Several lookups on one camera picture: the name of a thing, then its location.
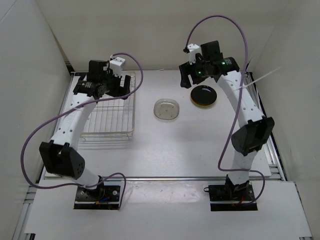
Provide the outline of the black plate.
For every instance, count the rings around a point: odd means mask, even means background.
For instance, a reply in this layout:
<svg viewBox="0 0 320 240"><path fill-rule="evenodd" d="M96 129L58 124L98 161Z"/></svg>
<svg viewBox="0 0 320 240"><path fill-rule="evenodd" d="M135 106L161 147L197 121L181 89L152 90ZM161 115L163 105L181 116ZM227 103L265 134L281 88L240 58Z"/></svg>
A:
<svg viewBox="0 0 320 240"><path fill-rule="evenodd" d="M217 92L210 86L199 85L192 89L190 99L202 105L208 105L217 100Z"/></svg>

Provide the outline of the grey plate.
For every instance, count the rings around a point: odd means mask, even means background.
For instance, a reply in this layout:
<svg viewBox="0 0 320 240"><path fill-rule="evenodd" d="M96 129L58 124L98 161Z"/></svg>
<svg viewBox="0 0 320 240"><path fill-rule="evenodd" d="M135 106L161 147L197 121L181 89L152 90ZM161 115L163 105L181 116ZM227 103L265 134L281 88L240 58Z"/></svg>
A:
<svg viewBox="0 0 320 240"><path fill-rule="evenodd" d="M153 114L160 120L174 120L178 117L179 113L179 103L169 98L162 98L157 100L153 107Z"/></svg>

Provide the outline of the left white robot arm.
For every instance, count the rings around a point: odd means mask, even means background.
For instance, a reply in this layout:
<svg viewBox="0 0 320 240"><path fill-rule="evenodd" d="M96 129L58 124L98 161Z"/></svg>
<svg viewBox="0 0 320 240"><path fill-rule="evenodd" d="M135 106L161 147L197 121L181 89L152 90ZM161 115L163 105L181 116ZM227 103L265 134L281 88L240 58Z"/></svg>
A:
<svg viewBox="0 0 320 240"><path fill-rule="evenodd" d="M124 64L125 59L121 57L109 61L90 60L86 78L79 79L73 89L69 109L74 111L63 116L51 139L39 146L46 171L87 188L93 200L103 198L105 188L98 183L101 178L86 167L77 151L78 144L97 100L104 95L125 97L130 93L131 77L122 76Z"/></svg>

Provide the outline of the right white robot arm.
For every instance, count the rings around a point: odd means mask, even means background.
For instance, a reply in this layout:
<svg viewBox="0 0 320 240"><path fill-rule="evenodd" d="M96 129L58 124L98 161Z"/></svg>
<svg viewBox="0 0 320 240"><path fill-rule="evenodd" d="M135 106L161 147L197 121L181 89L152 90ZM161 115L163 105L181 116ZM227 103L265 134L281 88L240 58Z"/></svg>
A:
<svg viewBox="0 0 320 240"><path fill-rule="evenodd" d="M249 171L254 158L272 133L275 122L266 117L242 87L243 75L233 57L225 58L218 41L202 45L188 44L184 50L189 60L179 66L180 86L190 88L213 78L225 93L239 129L229 135L234 148L231 169L225 179L224 193L230 200L238 199L249 188Z"/></svg>

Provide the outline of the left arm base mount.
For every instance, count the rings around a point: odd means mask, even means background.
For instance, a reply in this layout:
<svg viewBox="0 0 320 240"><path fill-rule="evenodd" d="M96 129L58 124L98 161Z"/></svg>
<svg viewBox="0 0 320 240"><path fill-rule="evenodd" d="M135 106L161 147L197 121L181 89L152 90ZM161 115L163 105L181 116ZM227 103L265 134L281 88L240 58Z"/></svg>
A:
<svg viewBox="0 0 320 240"><path fill-rule="evenodd" d="M74 198L74 210L118 210L121 200L122 182L105 181L96 189L78 187Z"/></svg>

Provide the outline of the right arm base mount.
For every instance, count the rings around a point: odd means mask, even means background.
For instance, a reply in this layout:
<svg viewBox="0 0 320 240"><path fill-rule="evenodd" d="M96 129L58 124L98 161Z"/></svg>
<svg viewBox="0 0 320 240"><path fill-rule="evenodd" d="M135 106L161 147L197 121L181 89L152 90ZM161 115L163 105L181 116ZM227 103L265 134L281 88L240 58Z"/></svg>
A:
<svg viewBox="0 0 320 240"><path fill-rule="evenodd" d="M251 203L255 199L253 186L248 185L246 190L241 190L234 196L227 193L224 185L208 185L203 191L209 194L211 212L242 212L257 211L257 203Z"/></svg>

